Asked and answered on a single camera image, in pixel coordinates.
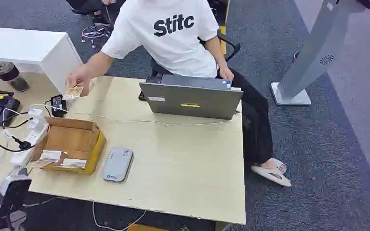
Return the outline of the person's right hand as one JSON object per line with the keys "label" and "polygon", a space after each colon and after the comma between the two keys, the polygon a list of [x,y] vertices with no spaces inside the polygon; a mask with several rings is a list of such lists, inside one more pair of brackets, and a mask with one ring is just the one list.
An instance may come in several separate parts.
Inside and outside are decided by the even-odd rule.
{"label": "person's right hand", "polygon": [[80,94],[80,96],[87,96],[90,91],[90,77],[88,73],[83,69],[79,68],[74,71],[72,71],[67,77],[66,77],[66,87],[71,88],[75,87],[77,85],[82,85],[83,90]]}

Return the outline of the person's left hand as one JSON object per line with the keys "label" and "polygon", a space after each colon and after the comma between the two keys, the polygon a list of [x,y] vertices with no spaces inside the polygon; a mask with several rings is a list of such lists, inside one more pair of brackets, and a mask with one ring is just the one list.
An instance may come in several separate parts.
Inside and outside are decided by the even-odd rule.
{"label": "person's left hand", "polygon": [[234,79],[234,74],[227,65],[222,65],[219,67],[219,76],[222,79],[232,81]]}

